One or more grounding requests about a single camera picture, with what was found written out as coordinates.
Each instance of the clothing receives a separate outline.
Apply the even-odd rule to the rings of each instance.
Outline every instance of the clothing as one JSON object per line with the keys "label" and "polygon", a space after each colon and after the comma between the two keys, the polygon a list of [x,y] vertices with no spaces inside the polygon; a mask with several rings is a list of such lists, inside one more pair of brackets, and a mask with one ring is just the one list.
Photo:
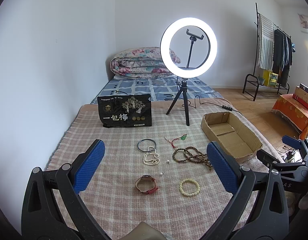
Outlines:
{"label": "clothing", "polygon": [[278,83],[283,87],[287,87],[292,65],[292,41],[281,30],[275,30],[274,35],[272,71],[279,75]]}
{"label": "clothing", "polygon": [[287,38],[288,38],[288,43],[289,43],[289,65],[291,66],[292,65],[292,52],[293,52],[292,41],[289,36],[287,36]]}
{"label": "clothing", "polygon": [[274,31],[274,54],[272,71],[279,74],[284,66],[284,34],[279,30]]}
{"label": "clothing", "polygon": [[273,22],[262,14],[259,14],[259,39],[257,65],[266,70],[272,69],[272,60],[274,53],[274,30]]}
{"label": "clothing", "polygon": [[288,37],[283,33],[285,39],[284,39],[284,66],[287,65],[290,61],[289,58],[289,43],[288,43]]}

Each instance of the blue checkered bedsheet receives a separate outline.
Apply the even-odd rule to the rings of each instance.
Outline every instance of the blue checkered bedsheet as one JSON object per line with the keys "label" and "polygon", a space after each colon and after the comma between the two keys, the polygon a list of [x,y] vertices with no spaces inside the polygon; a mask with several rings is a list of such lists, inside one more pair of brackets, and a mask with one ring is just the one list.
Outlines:
{"label": "blue checkered bedsheet", "polygon": [[[223,98],[220,93],[214,91],[203,81],[196,78],[190,78],[187,81],[188,98],[194,98],[199,95],[200,98]],[[140,95],[151,94],[152,101],[168,101],[173,100],[177,94],[176,77],[167,78],[145,78],[145,79],[125,79],[114,80],[112,79],[107,85],[99,92],[98,96],[111,96],[111,95]],[[91,104],[97,105],[97,97]]]}

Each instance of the folded quilt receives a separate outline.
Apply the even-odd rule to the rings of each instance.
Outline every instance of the folded quilt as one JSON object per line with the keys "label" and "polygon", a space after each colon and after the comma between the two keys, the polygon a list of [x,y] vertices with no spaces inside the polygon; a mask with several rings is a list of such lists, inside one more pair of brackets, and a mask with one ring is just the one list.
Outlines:
{"label": "folded quilt", "polygon": [[[181,63],[171,49],[170,55],[174,63]],[[164,65],[159,47],[124,50],[115,55],[110,68],[115,75],[131,79],[173,75]]]}

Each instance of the mattress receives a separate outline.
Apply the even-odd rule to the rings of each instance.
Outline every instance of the mattress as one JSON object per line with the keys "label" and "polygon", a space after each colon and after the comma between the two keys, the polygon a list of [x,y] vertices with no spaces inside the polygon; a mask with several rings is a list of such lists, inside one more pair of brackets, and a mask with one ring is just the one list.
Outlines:
{"label": "mattress", "polygon": [[[167,78],[145,78],[145,79],[112,79],[99,92],[99,96],[111,95],[141,95],[151,94],[152,101],[169,101],[173,100],[177,94],[176,76]],[[194,98],[199,95],[200,98],[223,98],[220,93],[216,92],[206,85],[199,78],[191,78],[187,81],[188,98]],[[97,97],[91,104],[97,105]]]}
{"label": "mattress", "polygon": [[[233,107],[222,98],[205,98],[202,102]],[[213,169],[209,170],[201,163],[175,162],[172,158],[175,149],[163,137],[172,140],[186,133],[186,139],[175,141],[175,146],[194,146],[206,152],[209,139],[200,127],[203,115],[227,111],[212,104],[190,108],[190,126],[186,126],[182,102],[179,100],[172,112],[166,115],[169,104],[167,101],[153,102],[153,126],[137,128],[105,128],[97,106],[85,105],[51,158],[48,170],[59,169],[64,163],[72,163],[95,139],[104,141],[105,156],[86,190],[79,195],[112,239],[125,236],[140,221],[171,235],[174,240],[200,239],[232,198]],[[265,151],[280,158],[273,146],[245,117],[237,112],[233,114],[256,134]],[[156,141],[160,156],[158,165],[143,164],[144,153],[136,145],[144,138]],[[177,154],[176,157],[181,159],[183,156]],[[253,171],[268,172],[268,168],[256,157],[244,164]],[[150,174],[157,180],[159,189],[152,195],[143,195],[135,189],[135,181],[143,174]],[[178,184],[185,178],[199,182],[201,191],[198,195],[185,197],[180,193]],[[54,193],[66,224],[75,228],[59,192],[54,190]],[[236,229],[245,224],[255,198],[256,192],[253,192]]]}

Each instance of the yellow box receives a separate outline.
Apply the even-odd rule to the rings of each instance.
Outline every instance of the yellow box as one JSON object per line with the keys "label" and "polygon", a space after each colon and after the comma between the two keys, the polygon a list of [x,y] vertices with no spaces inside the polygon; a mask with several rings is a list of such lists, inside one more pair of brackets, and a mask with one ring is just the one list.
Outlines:
{"label": "yellow box", "polygon": [[279,75],[273,73],[272,71],[269,70],[263,71],[263,78],[265,79],[264,85],[267,87],[276,87],[278,77]]}

